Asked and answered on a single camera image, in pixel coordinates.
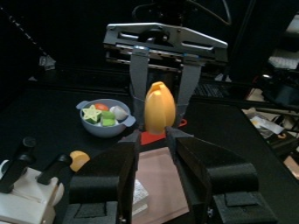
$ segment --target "screw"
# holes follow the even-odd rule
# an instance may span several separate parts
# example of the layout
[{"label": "screw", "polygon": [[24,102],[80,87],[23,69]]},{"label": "screw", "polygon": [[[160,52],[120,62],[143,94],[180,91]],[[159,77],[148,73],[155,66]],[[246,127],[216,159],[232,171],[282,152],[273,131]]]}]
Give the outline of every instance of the screw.
[{"label": "screw", "polygon": [[208,216],[210,216],[210,218],[211,218],[212,215],[214,215],[214,210],[212,210],[212,208],[208,207],[208,211],[207,211],[207,213],[208,213]]}]

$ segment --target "toy fruit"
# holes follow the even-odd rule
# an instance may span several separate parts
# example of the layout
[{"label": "toy fruit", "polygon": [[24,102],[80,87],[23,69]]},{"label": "toy fruit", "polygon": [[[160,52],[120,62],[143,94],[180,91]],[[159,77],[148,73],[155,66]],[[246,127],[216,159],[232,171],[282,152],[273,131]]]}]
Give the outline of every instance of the toy fruit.
[{"label": "toy fruit", "polygon": [[108,110],[108,106],[103,103],[95,103],[95,107],[98,110]]},{"label": "toy fruit", "polygon": [[80,150],[75,150],[70,154],[70,156],[72,158],[70,168],[76,172],[80,169],[80,167],[90,161],[90,155]]},{"label": "toy fruit", "polygon": [[163,134],[175,120],[174,96],[163,82],[152,84],[144,99],[144,128],[151,134]]},{"label": "toy fruit", "polygon": [[112,112],[116,115],[116,119],[120,120],[126,120],[128,113],[119,107],[115,106],[110,109],[110,112]]},{"label": "toy fruit", "polygon": [[110,111],[102,111],[100,124],[103,127],[114,126],[116,124],[116,116]]},{"label": "toy fruit", "polygon": [[98,110],[95,105],[91,105],[88,108],[83,109],[83,119],[88,122],[88,123],[98,123],[99,122],[99,118],[100,118],[100,114],[102,114],[102,110]]}]

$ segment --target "gray bowl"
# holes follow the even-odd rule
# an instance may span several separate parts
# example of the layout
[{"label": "gray bowl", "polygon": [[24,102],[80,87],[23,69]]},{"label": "gray bowl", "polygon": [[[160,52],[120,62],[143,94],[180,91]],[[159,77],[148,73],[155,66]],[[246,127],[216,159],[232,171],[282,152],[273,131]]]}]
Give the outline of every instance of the gray bowl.
[{"label": "gray bowl", "polygon": [[[118,125],[111,126],[111,127],[100,127],[100,126],[87,122],[83,119],[83,109],[88,108],[95,103],[103,103],[110,108],[114,107],[114,106],[122,107],[122,109],[128,113],[127,119],[123,122],[120,122]],[[92,134],[96,137],[115,137],[116,135],[119,135],[124,131],[124,129],[127,127],[131,127],[136,122],[135,117],[131,116],[131,111],[130,111],[128,106],[122,101],[116,101],[116,100],[111,100],[111,99],[100,99],[100,100],[95,100],[95,101],[83,101],[76,106],[76,108],[79,109],[80,121],[82,121],[82,124],[83,124],[86,130],[88,131],[90,134]]]}]

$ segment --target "table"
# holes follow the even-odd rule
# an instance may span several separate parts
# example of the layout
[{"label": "table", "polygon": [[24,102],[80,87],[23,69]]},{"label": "table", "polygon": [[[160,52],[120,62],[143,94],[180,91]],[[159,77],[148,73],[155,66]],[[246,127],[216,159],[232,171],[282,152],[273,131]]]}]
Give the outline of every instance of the table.
[{"label": "table", "polygon": [[[22,139],[32,136],[38,140],[34,169],[44,166],[62,152],[86,151],[92,157],[112,146],[122,136],[131,133],[127,129],[120,136],[110,139],[94,137],[80,124],[80,112],[76,105],[87,100],[114,98],[127,103],[126,95],[84,93],[50,88],[28,87],[12,103],[0,111],[0,161],[11,159]],[[256,167],[259,191],[275,212],[282,224],[299,221],[299,185],[291,172],[274,154],[267,142],[259,135],[243,112],[232,106],[191,102],[186,113],[188,125],[183,131],[198,138],[230,149]],[[164,140],[143,148],[143,151],[164,145]],[[68,183],[71,171],[60,173],[66,185],[64,197],[56,206],[55,223],[62,223],[68,203]],[[171,223],[188,219],[184,215]]]}]

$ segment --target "cable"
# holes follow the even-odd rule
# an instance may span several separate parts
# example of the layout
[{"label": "cable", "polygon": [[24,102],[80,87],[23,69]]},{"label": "cable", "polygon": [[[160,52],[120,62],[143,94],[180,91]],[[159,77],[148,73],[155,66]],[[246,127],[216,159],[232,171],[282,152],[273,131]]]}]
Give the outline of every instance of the cable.
[{"label": "cable", "polygon": [[138,6],[135,7],[134,11],[132,11],[132,17],[134,17],[134,19],[135,19],[136,21],[139,21],[139,18],[138,18],[138,16],[136,16],[136,11],[139,11],[139,10],[143,9],[143,8],[150,8],[150,7],[155,6],[155,5],[156,5],[156,3],[147,3],[147,4],[138,5]]},{"label": "cable", "polygon": [[19,29],[19,31],[23,33],[23,35],[31,40],[32,44],[39,48],[40,52],[43,53],[44,56],[50,55],[40,45],[35,42],[32,36],[26,32],[24,28],[22,25],[16,22],[15,17],[6,11],[4,7],[0,5],[0,11],[6,14],[8,21],[15,25],[15,27]]},{"label": "cable", "polygon": [[222,2],[226,8],[228,21],[226,21],[216,13],[214,13],[210,9],[207,9],[202,4],[194,2],[192,0],[186,0],[186,1],[187,3],[195,5],[198,8],[208,12],[224,25],[231,25],[230,7],[226,0],[222,0]]}]

